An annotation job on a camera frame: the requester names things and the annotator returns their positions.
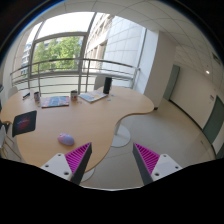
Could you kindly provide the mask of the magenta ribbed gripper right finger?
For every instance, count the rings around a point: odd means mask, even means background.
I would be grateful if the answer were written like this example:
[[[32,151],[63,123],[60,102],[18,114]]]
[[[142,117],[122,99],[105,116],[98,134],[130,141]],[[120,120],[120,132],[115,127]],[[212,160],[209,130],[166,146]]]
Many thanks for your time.
[[[133,144],[133,155],[144,185],[182,169],[168,154],[159,155],[137,143]]]

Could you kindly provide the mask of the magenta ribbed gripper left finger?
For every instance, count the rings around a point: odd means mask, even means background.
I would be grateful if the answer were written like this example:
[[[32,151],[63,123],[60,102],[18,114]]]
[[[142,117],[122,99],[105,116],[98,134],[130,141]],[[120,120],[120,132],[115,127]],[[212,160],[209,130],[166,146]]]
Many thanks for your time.
[[[84,144],[67,154],[57,153],[41,168],[79,185],[92,154],[92,144]]]

